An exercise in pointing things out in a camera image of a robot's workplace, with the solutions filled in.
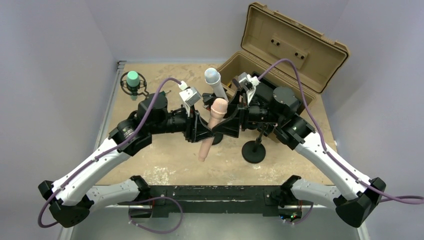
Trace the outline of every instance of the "black plastic bracket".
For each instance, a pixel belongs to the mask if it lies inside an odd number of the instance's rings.
[[[215,95],[215,93],[203,93],[201,98],[203,99],[203,105],[207,110],[210,110],[212,104],[218,97]]]
[[[284,208],[285,204],[298,201],[292,193],[292,187],[299,179],[301,179],[300,176],[292,175],[280,186],[280,198],[284,200],[279,203],[280,207]]]
[[[143,201],[148,199],[151,196],[150,186],[141,176],[135,175],[130,177],[129,179],[137,185],[138,190],[140,191],[135,201]]]
[[[245,116],[245,108],[239,105],[232,115],[212,128],[212,132],[221,133],[233,138],[238,138],[240,133],[240,125]]]
[[[45,180],[38,185],[38,190],[45,200],[48,200],[53,194],[52,183],[52,181]],[[48,209],[53,218],[64,228],[73,227],[84,220],[90,214],[90,207],[94,204],[87,195],[84,195],[81,201],[74,206],[65,206],[62,203],[61,199],[53,198],[49,202]]]
[[[277,189],[264,189],[263,200],[266,206],[278,206],[281,200],[279,191]]]
[[[370,185],[382,192],[386,189],[386,183],[379,177],[369,181]],[[380,203],[382,196],[367,188],[363,193],[353,200],[346,200],[343,196],[334,198],[335,212],[347,224],[359,228],[370,213]]]
[[[117,144],[122,143],[128,137],[128,135],[132,134],[136,129],[136,126],[134,126],[131,120],[125,120],[121,123],[124,122],[129,123],[125,127],[118,125],[109,133],[109,138],[113,139]],[[149,146],[150,144],[152,144],[152,134],[149,132],[139,131],[135,137],[133,137],[127,144],[119,148],[118,151],[124,152],[130,156],[134,156],[141,149]]]
[[[287,124],[274,128],[273,132],[282,144],[294,150],[299,144],[305,142],[304,138],[308,134],[314,131],[314,127],[296,113]]]
[[[193,110],[194,117],[191,118],[191,123],[187,125],[186,131],[183,133],[185,139],[189,143],[197,143],[207,138],[214,136],[213,132],[208,128],[206,122],[201,116],[199,111]]]

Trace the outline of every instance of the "table surface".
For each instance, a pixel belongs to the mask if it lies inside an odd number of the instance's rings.
[[[212,93],[212,88],[205,83],[204,72],[207,68],[217,68],[218,64],[145,64],[127,63],[124,73],[137,71],[147,81],[147,90],[154,93],[159,84],[167,77],[185,81],[196,87],[200,93]],[[180,107],[180,89],[174,82],[168,82],[162,89],[169,91],[168,110]],[[138,103],[131,100],[122,90],[118,90],[108,130],[126,119],[137,109]],[[195,108],[208,121],[209,112],[203,108],[202,101]],[[320,96],[310,106],[312,115],[321,127],[327,144],[335,148],[335,143],[327,115]],[[301,116],[312,123],[306,111]],[[133,175],[142,176],[150,185],[280,185],[291,175],[298,175],[312,182],[332,184],[331,181],[311,162],[275,137],[264,137],[265,159],[258,164],[246,162],[241,153],[244,143],[255,140],[259,135],[256,130],[246,130],[239,138],[224,136],[222,142],[212,146],[205,162],[198,161],[201,143],[185,141],[182,133],[157,134],[152,137],[152,144],[138,152],[134,157],[110,171],[99,185],[117,184]]]

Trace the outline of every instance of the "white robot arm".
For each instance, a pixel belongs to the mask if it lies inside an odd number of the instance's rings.
[[[281,143],[311,161],[335,185],[326,186],[292,176],[281,186],[283,201],[305,200],[335,209],[346,223],[359,227],[381,200],[381,195],[369,190],[361,181],[382,192],[386,184],[378,177],[370,179],[355,169],[327,144],[327,152],[324,151],[320,135],[299,116],[302,103],[291,88],[278,86],[264,90],[268,87],[247,73],[242,73],[238,76],[238,83],[234,80],[233,83],[237,85],[237,91],[228,104],[225,120],[212,131],[237,138],[239,129],[244,131],[249,126],[262,125],[267,134],[273,132]]]
[[[194,87],[187,87],[182,82],[180,92],[182,108],[168,112],[168,100],[158,94],[147,121],[139,132],[125,145],[119,147],[129,138],[146,114],[153,95],[141,101],[138,109],[126,120],[121,121],[112,130],[109,137],[87,159],[74,170],[56,181],[43,181],[38,189],[50,204],[49,210],[63,227],[72,227],[84,220],[89,213],[117,203],[145,200],[149,194],[149,185],[140,176],[108,186],[94,186],[113,168],[134,156],[141,149],[152,143],[153,134],[182,132],[188,142],[196,143],[213,137],[207,122],[200,117],[194,104],[201,99]],[[109,153],[98,157],[110,149]]]

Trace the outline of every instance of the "black metal frame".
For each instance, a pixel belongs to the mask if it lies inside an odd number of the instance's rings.
[[[169,197],[178,201],[184,213],[198,214],[262,214],[264,217],[279,217],[294,209],[284,206],[298,206],[298,200],[282,197],[279,185],[151,185],[150,197]],[[119,205],[140,206],[138,203],[122,202]],[[167,218],[169,213],[179,213],[180,209],[170,200],[155,200],[153,211],[130,208],[133,218]]]

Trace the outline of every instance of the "gray wall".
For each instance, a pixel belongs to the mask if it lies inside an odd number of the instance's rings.
[[[395,196],[424,194],[423,10],[418,0],[351,0],[330,34],[352,52],[323,94],[337,148]],[[382,203],[368,231],[424,239],[423,215],[423,205]]]
[[[0,46],[0,239],[56,239],[37,186],[93,150],[114,58],[84,0],[1,1]]]
[[[138,61],[225,61],[239,50],[253,0],[86,0],[113,56]],[[348,0],[262,0],[330,33]]]

